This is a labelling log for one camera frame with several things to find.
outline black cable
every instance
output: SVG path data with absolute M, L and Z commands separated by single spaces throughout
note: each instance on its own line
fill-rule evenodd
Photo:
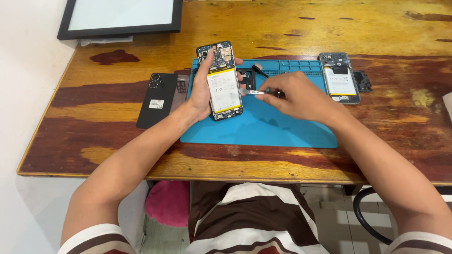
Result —
M 359 204 L 360 204 L 361 200 L 363 199 L 363 197 L 365 197 L 369 194 L 373 194 L 373 193 L 376 193 L 376 192 L 372 187 L 361 190 L 355 196 L 355 199 L 353 200 L 353 211 L 355 212 L 356 218 L 358 219 L 359 223 L 361 223 L 361 225 L 363 226 L 363 228 L 365 230 L 367 230 L 367 232 L 369 232 L 373 237 L 377 238 L 377 240 L 379 240 L 380 242 L 382 242 L 386 245 L 390 245 L 392 243 L 392 240 L 384 237 L 382 234 L 375 231 L 375 229 L 373 229 L 366 222 L 366 220 L 364 219 L 364 217 L 361 213 L 361 209 L 359 208 Z

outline tweezers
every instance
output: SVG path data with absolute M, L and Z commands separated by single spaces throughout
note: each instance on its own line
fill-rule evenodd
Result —
M 278 92 L 278 91 L 256 91 L 256 90 L 247 90 L 245 88 L 240 88 L 240 93 L 241 94 L 271 94 L 273 96 L 276 96 L 278 98 L 284 98 L 286 97 L 286 94 L 284 92 Z

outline table edge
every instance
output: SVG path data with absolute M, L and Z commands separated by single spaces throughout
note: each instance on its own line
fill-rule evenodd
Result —
M 31 136 L 30 142 L 28 143 L 28 146 L 27 146 L 27 148 L 25 149 L 24 155 L 22 155 L 22 158 L 20 159 L 19 165 L 17 166 L 17 169 L 16 169 L 16 174 L 18 174 L 18 175 L 22 175 L 22 173 L 20 172 L 20 168 L 22 167 L 22 164 L 24 163 L 24 160 L 25 160 L 25 158 L 27 157 L 28 151 L 29 151 L 29 149 L 30 149 L 30 147 L 31 147 L 31 144 L 32 144 L 33 141 L 34 141 L 34 138 L 35 138 L 35 136 L 36 136 L 36 133 L 38 132 L 39 127 L 41 126 L 42 120 L 44 119 L 44 116 L 46 115 L 47 110 L 49 109 L 50 104 L 51 104 L 52 101 L 53 101 L 53 98 L 54 98 L 55 95 L 57 94 L 57 91 L 58 91 L 58 89 L 60 88 L 61 82 L 63 81 L 63 78 L 64 78 L 64 76 L 66 75 L 66 72 L 67 72 L 67 70 L 69 69 L 69 66 L 70 66 L 71 63 L 72 63 L 72 59 L 74 59 L 75 52 L 77 51 L 77 48 L 78 48 L 78 47 L 76 47 L 75 50 L 74 50 L 74 53 L 72 53 L 71 59 L 70 59 L 69 62 L 67 63 L 67 66 L 66 66 L 66 68 L 64 69 L 63 74 L 61 75 L 60 81 L 59 81 L 58 84 L 56 85 L 56 88 L 55 88 L 55 90 L 53 91 L 52 97 L 50 98 L 50 100 L 49 100 L 49 102 L 48 102 L 48 104 L 47 104 L 46 110 L 44 110 L 44 113 L 42 114 L 41 119 L 39 120 L 39 123 L 38 123 L 38 125 L 36 126 L 36 129 L 35 129 L 34 132 L 33 132 L 33 135 Z
M 88 178 L 90 174 L 70 174 L 70 173 L 24 173 L 18 172 L 17 175 L 25 177 L 60 177 L 60 178 Z M 168 180 L 168 181 L 224 181 L 224 182 L 257 182 L 257 183 L 301 183 L 301 184 L 343 184 L 343 185 L 369 185 L 367 181 L 325 181 L 325 180 L 305 180 L 297 181 L 296 179 L 218 179 L 218 178 L 201 178 L 201 177 L 153 177 L 146 176 L 143 180 Z M 452 186 L 452 182 L 431 182 L 434 186 Z

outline wooden table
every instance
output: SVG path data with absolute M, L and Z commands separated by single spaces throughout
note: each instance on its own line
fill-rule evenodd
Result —
M 242 58 L 316 59 L 320 52 L 347 52 L 374 89 L 348 109 L 434 184 L 450 185 L 452 122 L 441 98 L 452 91 L 450 14 L 447 0 L 185 1 L 181 33 L 76 49 L 17 173 L 87 177 L 143 132 L 135 123 L 151 73 L 188 68 L 197 46 L 230 40 Z M 340 145 L 179 141 L 147 178 L 366 183 Z

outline brown and white striped shirt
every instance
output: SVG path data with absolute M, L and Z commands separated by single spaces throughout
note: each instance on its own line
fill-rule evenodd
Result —
M 186 254 L 327 254 L 314 214 L 295 185 L 195 182 Z M 58 254 L 134 254 L 119 226 L 101 224 L 71 237 Z M 452 240 L 399 236 L 385 254 L 452 254 Z

